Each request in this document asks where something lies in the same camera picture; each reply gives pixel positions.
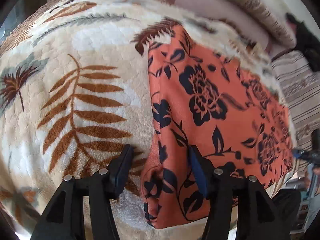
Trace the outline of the striped flat pillow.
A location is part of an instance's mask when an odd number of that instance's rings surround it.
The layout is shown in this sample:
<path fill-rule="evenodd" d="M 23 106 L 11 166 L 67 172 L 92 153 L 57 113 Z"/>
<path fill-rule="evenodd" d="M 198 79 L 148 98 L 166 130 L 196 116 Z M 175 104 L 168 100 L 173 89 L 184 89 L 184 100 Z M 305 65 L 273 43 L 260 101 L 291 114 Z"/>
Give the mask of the striped flat pillow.
<path fill-rule="evenodd" d="M 297 50 L 273 60 L 271 67 L 290 111 L 297 145 L 311 150 L 311 133 L 319 128 L 319 72 L 313 72 Z"/>

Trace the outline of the orange black floral cloth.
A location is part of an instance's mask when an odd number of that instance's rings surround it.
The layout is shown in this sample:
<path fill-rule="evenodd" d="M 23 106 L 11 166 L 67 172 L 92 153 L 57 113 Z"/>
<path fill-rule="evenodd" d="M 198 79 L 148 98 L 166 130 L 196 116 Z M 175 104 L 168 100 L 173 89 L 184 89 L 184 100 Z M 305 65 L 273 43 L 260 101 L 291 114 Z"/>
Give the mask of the orange black floral cloth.
<path fill-rule="evenodd" d="M 180 25 L 171 32 L 169 44 L 153 42 L 148 51 L 155 134 L 140 187 L 156 229 L 208 215 L 190 146 L 231 176 L 256 176 L 264 188 L 293 169 L 287 108 L 238 59 L 197 44 Z"/>

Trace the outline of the pink bed sheet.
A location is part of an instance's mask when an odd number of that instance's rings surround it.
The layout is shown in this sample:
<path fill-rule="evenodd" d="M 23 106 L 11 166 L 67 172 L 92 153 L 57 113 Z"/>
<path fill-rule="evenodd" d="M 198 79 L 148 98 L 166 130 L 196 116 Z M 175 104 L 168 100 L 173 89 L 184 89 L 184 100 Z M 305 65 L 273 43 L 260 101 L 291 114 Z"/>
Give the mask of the pink bed sheet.
<path fill-rule="evenodd" d="M 195 14 L 214 20 L 229 20 L 248 38 L 258 42 L 270 53 L 272 38 L 268 32 L 240 7 L 228 0 L 167 0 L 171 4 L 194 12 Z"/>

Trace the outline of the brown striped bolster pillow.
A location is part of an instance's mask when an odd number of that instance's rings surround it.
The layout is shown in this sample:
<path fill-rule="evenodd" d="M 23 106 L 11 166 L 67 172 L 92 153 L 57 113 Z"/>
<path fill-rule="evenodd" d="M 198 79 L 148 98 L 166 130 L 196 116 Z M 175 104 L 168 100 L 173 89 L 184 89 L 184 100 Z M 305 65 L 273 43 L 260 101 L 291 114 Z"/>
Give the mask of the brown striped bolster pillow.
<path fill-rule="evenodd" d="M 229 0 L 263 26 L 280 44 L 287 48 L 296 46 L 296 36 L 285 22 L 284 16 L 272 10 L 263 0 Z"/>

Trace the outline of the cream leaf pattern blanket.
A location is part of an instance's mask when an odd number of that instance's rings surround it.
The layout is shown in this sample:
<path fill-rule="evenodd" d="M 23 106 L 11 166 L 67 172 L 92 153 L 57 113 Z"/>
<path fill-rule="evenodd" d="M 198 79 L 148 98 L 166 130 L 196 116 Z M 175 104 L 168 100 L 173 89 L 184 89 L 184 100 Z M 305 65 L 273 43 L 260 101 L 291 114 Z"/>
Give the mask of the cream leaf pattern blanket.
<path fill-rule="evenodd" d="M 135 156 L 124 192 L 112 201 L 121 239 L 197 239 L 205 217 L 156 229 L 145 216 L 141 174 L 155 134 L 148 51 L 173 27 L 227 57 L 284 105 L 270 59 L 225 20 L 159 0 L 51 0 L 1 44 L 1 207 L 31 235 L 63 177 L 86 178 Z"/>

